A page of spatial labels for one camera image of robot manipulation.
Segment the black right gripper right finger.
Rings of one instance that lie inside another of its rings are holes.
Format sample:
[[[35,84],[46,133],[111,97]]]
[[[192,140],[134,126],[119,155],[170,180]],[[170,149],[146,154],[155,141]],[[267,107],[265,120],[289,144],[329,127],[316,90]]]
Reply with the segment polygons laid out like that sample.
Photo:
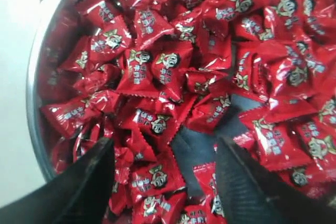
[[[215,175],[228,223],[335,223],[335,209],[283,182],[230,138],[217,138]]]

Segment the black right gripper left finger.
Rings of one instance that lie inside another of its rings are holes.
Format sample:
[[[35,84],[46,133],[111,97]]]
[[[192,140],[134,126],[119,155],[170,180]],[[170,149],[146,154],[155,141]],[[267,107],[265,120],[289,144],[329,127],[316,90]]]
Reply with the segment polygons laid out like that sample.
[[[102,223],[114,183],[114,143],[103,137],[62,174],[1,208],[1,223]]]

